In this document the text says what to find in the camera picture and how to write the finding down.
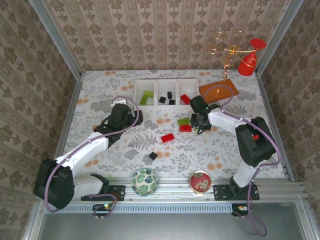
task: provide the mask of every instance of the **green patterned bowl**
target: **green patterned bowl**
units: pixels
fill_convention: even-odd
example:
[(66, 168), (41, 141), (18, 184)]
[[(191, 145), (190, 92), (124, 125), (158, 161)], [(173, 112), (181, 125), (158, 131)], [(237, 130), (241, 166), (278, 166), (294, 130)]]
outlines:
[(131, 187), (133, 191), (140, 196), (149, 196), (153, 194), (159, 185), (157, 174), (149, 169), (142, 168), (132, 176)]

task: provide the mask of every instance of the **gray floor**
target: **gray floor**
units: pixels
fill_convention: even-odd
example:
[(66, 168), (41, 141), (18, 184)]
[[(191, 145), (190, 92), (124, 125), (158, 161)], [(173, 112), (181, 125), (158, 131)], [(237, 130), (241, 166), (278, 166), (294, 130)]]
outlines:
[[(293, 203), (255, 204), (267, 226), (264, 240), (306, 239)], [(39, 240), (256, 240), (247, 219), (231, 214), (46, 214)]]

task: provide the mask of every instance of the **small black cube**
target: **small black cube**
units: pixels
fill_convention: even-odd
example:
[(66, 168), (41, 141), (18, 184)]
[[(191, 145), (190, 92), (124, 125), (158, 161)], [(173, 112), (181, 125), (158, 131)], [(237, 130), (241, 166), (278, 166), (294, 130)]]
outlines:
[(168, 99), (172, 99), (172, 92), (168, 91)]
[(154, 152), (150, 153), (149, 158), (151, 158), (153, 161), (158, 157), (157, 154), (155, 154)]
[(160, 97), (159, 103), (164, 104), (166, 102), (166, 98), (164, 96)]

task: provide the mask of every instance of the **wall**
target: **wall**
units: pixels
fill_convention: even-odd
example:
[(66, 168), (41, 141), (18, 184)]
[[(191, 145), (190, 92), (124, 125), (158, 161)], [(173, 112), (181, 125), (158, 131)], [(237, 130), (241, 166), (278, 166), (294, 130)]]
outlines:
[(263, 72), (297, 181), (320, 220), (320, 2), (304, 1)]
[(28, 1), (1, 0), (1, 240), (24, 232), (40, 162), (53, 157), (74, 83)]
[(213, 34), (268, 42), (289, 0), (45, 0), (81, 70), (215, 69)]

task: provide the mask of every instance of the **floral tablecloth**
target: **floral tablecloth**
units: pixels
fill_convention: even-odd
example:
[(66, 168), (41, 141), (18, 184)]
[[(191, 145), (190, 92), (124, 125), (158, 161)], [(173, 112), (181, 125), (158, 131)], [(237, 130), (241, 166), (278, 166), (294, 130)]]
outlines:
[[(244, 77), (229, 70), (228, 77), (239, 95), (225, 108), (249, 118), (267, 114), (254, 75)], [(64, 151), (70, 151), (84, 141), (111, 113), (111, 99), (117, 95), (133, 98), (135, 80), (165, 78), (198, 78), (199, 86), (220, 81), (222, 70), (123, 70), (88, 71), (74, 112)], [(196, 170), (206, 171), (212, 178), (231, 177), (241, 162), (237, 139), (222, 128), (212, 126), (201, 135), (180, 132), (177, 120), (190, 117), (192, 111), (156, 110), (143, 113), (143, 123), (125, 132), (106, 151), (96, 155), (78, 173), (97, 173), (104, 177), (131, 177), (137, 169), (150, 168), (159, 177), (190, 177)], [(161, 136), (173, 133), (175, 140), (162, 143)], [(155, 152), (155, 161), (149, 154)], [(281, 165), (266, 167), (260, 178), (284, 178)]]

